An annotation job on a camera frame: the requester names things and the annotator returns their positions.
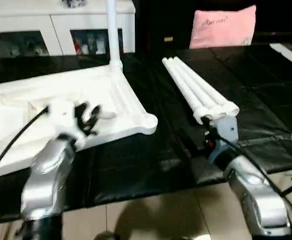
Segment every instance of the pink pillow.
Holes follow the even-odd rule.
[[[255,24],[256,5],[240,11],[197,10],[190,48],[250,45]]]

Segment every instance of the red object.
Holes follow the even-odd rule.
[[[76,39],[74,38],[73,39],[73,42],[74,42],[74,46],[75,46],[75,51],[77,54],[82,54],[81,50],[80,50],[80,46],[79,44],[77,43]]]

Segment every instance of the table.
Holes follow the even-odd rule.
[[[123,72],[153,135],[137,134],[78,154],[67,179],[66,210],[223,182],[200,156],[204,129],[161,63],[178,56],[240,107],[240,144],[268,172],[292,169],[292,62],[269,46],[181,50],[122,57]],[[107,56],[0,59],[0,83],[108,64]],[[19,218],[29,169],[0,177],[0,222]]]

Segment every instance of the black cable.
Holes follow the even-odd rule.
[[[241,154],[243,156],[245,156],[261,173],[262,175],[265,177],[265,179],[269,182],[270,186],[274,189],[274,191],[280,196],[282,197],[290,206],[290,208],[292,209],[292,203],[290,202],[290,200],[287,198],[287,196],[285,196],[282,191],[277,187],[277,185],[269,178],[268,174],[259,166],[259,164],[252,159],[249,155],[247,155],[238,145],[234,144],[233,142],[228,141],[227,139],[223,138],[222,136],[220,136],[218,134],[217,136],[218,139],[220,139],[221,141],[225,142],[226,144],[228,144],[229,146],[231,146],[234,151],[236,151],[238,154]]]
[[[2,151],[0,155],[0,161],[5,156],[5,154],[8,152],[8,150],[11,148],[11,146],[15,143],[15,141],[22,135],[22,133],[29,128],[30,125],[34,123],[41,115],[48,112],[48,107],[45,107],[40,113],[38,113],[32,120],[30,120],[18,133],[17,135],[9,142],[9,144],[5,147],[5,149]]]

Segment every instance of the white plastic stand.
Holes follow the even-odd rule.
[[[89,136],[79,151],[136,133],[155,132],[157,118],[146,112],[122,73],[115,9],[115,0],[107,0],[110,65],[0,84],[0,154],[44,107],[53,102],[51,107],[58,114],[63,108],[56,99],[74,105],[88,102],[84,120],[101,105],[101,119],[94,127],[98,135]],[[52,119],[41,116],[21,135],[0,162],[0,176],[32,164],[33,157],[60,131]]]
[[[108,38],[110,48],[110,67],[112,69],[121,69],[122,62],[119,54],[119,40],[116,16],[116,0],[107,0],[108,16]]]
[[[178,57],[163,58],[162,62],[194,112],[194,118],[199,124],[202,124],[201,117],[203,116],[216,120],[227,115],[235,117],[239,113],[237,105],[228,101]]]

